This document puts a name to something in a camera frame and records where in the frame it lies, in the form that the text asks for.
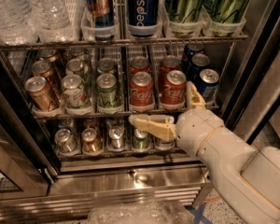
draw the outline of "plastic bag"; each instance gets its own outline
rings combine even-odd
[[[89,224],[190,224],[193,215],[180,202],[147,202],[93,209]]]

